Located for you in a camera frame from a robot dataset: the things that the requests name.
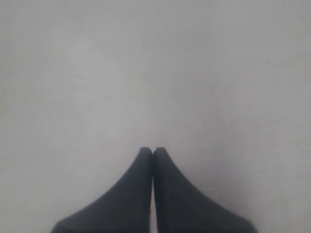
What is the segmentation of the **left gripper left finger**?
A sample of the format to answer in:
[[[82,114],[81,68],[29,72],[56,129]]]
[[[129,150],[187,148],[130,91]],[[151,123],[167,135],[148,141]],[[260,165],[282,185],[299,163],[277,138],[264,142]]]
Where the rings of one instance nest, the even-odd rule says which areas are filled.
[[[152,152],[138,154],[124,175],[105,194],[59,221],[54,233],[148,233],[152,196]]]

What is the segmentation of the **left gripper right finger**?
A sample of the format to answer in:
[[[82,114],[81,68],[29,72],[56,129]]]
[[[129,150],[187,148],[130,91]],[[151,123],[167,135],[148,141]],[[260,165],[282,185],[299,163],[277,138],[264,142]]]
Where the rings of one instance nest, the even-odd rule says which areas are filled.
[[[255,233],[247,219],[200,192],[165,148],[153,153],[154,196],[159,233]]]

